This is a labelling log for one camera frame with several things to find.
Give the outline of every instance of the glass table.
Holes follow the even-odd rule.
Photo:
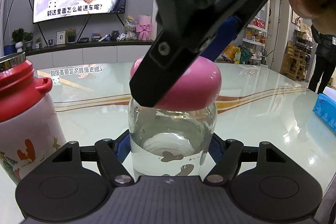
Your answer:
[[[222,74],[216,134],[248,146],[273,143],[316,178],[325,193],[336,172],[336,136],[312,112],[317,94],[265,67],[216,65]],[[35,72],[38,77],[53,78],[50,95],[67,141],[93,145],[128,129],[131,66],[91,64]],[[98,172],[93,162],[83,166]],[[130,155],[124,166],[133,175]],[[208,155],[201,177],[213,166]],[[243,164],[240,172],[254,166]],[[17,224],[23,217],[15,201],[15,184],[2,169],[0,181],[0,223]]]

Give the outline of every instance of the black pants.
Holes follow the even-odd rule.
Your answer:
[[[316,56],[315,69],[313,76],[310,79],[308,88],[313,92],[316,92],[317,84],[319,83],[322,76],[322,80],[317,94],[323,93],[324,88],[327,86],[331,76],[334,73],[335,67],[336,66],[330,63],[327,59]]]

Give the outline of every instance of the blue tissue box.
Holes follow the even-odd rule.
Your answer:
[[[336,102],[320,93],[313,112],[336,133]]]

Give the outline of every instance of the white drawer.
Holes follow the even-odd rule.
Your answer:
[[[117,46],[83,48],[84,64],[117,62]]]
[[[43,54],[34,54],[26,57],[30,62],[32,62],[33,67],[38,69],[49,69],[54,67],[53,63],[53,53],[46,52]]]
[[[144,56],[149,50],[149,45],[117,46],[118,62],[134,62]]]
[[[83,65],[83,50],[81,48],[52,53],[54,68]]]

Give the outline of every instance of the white shelf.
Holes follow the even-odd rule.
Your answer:
[[[248,27],[248,28],[251,28],[251,29],[258,30],[258,31],[261,31],[261,32],[266,32],[266,30],[265,30],[265,29],[263,29],[263,28],[260,28],[260,27],[258,27],[258,26],[255,26],[255,25],[252,25],[252,24],[249,24],[249,25],[247,25],[247,27]]]
[[[255,44],[255,45],[258,45],[258,46],[265,47],[264,43],[256,42],[256,41],[253,41],[253,40],[250,40],[250,39],[243,38],[243,41],[251,43],[251,44]]]
[[[254,57],[254,56],[252,56],[250,59],[253,59],[253,60],[261,60],[261,57]]]

